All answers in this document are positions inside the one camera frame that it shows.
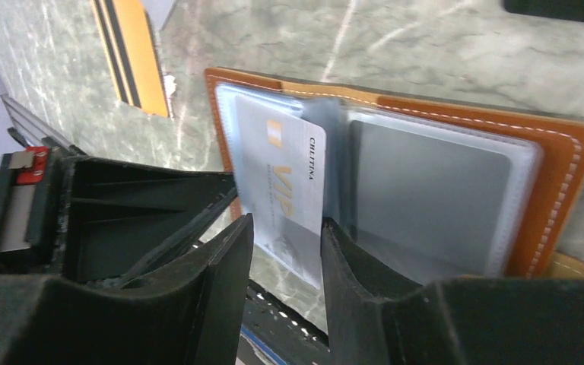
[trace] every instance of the red component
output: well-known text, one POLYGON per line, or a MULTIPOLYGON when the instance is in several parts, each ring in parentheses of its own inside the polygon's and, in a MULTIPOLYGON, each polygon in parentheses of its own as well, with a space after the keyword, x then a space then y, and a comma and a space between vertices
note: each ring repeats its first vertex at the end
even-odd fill
POLYGON ((34 160, 31 169, 19 172, 17 185, 32 185, 43 179, 46 173, 46 162, 48 161, 48 147, 26 147, 26 152, 34 152, 34 160))

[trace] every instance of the yellow object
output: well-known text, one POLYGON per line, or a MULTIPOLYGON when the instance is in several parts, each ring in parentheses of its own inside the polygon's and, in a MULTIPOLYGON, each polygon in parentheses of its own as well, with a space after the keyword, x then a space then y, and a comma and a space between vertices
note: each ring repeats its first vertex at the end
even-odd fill
POLYGON ((91 0, 117 97, 169 116, 151 29, 139 0, 91 0))

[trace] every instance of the card holder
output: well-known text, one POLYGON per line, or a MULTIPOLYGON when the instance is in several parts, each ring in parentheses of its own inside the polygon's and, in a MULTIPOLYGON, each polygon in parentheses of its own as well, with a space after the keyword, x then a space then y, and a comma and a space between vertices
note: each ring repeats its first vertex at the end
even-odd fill
MULTIPOLYGON (((507 276, 533 278, 544 273, 551 262, 551 253, 569 217, 571 206, 576 201, 580 187, 584 183, 584 124, 582 123, 441 101, 419 100, 378 90, 312 84, 308 81, 275 78, 225 68, 210 68, 206 70, 205 77, 226 170, 236 171, 232 167, 230 158, 231 143, 226 142, 227 122, 221 117, 221 113, 227 112, 221 112, 223 107, 218 104, 216 90, 220 85, 246 87, 250 90, 277 94, 287 102, 292 102, 296 107, 301 108, 295 110, 297 116, 303 116, 306 112, 303 109, 303 103, 311 105, 321 101, 313 100, 313 98, 331 98, 348 103, 350 108, 368 108, 378 112, 419 117, 431 122, 528 141, 538 146, 541 151, 540 167, 538 174, 533 175, 532 193, 529 198, 525 197, 524 208, 521 212, 522 223, 518 229, 513 230, 515 238, 504 272, 507 276)), ((347 138, 344 130, 347 131, 343 128, 337 130, 338 140, 344 141, 344 138, 347 138)), ((328 153, 326 154, 326 192, 334 190, 329 188, 330 169, 333 167, 337 171, 341 169, 339 165, 330 163, 334 158, 330 157, 329 145, 330 137, 328 137, 328 153)), ((336 148, 332 153, 338 155, 337 161, 347 160, 342 155, 347 154, 348 149, 344 151, 336 148)), ((338 189, 343 193, 347 187, 340 186, 338 189)), ((326 196, 324 203, 328 201, 329 197, 326 196)), ((331 205, 325 204, 324 211, 329 211, 329 206, 331 205)), ((334 211, 344 211, 343 207, 335 209, 334 203, 332 207, 334 211)), ((236 217, 240 207, 234 205, 232 209, 236 217)))

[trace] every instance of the white card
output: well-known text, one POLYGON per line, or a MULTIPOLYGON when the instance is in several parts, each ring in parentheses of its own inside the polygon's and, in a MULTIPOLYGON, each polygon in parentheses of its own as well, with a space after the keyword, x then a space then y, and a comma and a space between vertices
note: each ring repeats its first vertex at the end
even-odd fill
POLYGON ((320 288, 325 131, 303 119, 236 96, 243 213, 254 243, 320 288))

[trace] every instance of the blue stripe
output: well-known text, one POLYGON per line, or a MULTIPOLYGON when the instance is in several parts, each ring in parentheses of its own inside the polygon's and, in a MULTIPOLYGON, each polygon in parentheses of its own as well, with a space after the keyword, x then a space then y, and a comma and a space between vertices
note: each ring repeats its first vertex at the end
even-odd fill
POLYGON ((283 359, 281 359, 271 348, 269 348, 263 341, 259 340, 250 330, 245 328, 244 325, 240 326, 240 333, 245 335, 245 337, 249 338, 249 340, 259 348, 259 350, 263 351, 267 354, 277 365, 287 365, 283 359))

